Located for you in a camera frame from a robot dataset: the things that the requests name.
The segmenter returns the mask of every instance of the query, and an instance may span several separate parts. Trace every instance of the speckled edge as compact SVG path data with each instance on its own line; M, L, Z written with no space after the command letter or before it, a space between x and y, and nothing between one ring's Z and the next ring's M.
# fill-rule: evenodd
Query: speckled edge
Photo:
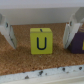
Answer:
M78 72L84 71L84 65L76 65L76 66L67 66L67 67L59 67L59 68L51 68L51 69L44 69L44 70L36 70L31 72L24 72L18 74L10 74L10 75L3 75L0 76L0 84L5 82L23 80L23 79L31 79L31 78L38 78L38 77L45 77L57 74L64 74L64 73L71 73L71 72Z

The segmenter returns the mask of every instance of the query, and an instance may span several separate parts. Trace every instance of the yellow block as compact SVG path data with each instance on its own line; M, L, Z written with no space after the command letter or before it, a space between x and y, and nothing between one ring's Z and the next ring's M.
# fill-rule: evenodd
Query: yellow block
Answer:
M31 54L52 54L53 34L50 28L31 28Z

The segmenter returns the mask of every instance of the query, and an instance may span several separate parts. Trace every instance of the block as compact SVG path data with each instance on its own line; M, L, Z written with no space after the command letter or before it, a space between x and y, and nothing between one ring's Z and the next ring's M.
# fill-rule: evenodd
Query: block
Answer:
M30 29L31 54L52 54L53 34L50 28Z
M71 53L74 53L74 54L84 53L84 29L83 28L80 28L79 31L75 34L68 49L71 51Z

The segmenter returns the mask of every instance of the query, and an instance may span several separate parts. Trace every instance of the brown carpet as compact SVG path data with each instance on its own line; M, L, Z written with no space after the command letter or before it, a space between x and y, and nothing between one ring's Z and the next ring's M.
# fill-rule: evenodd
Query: brown carpet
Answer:
M0 75L84 64L84 54L72 54L63 48L65 23L15 25L13 28L17 38L16 50L0 34ZM51 28L53 54L31 55L30 28Z

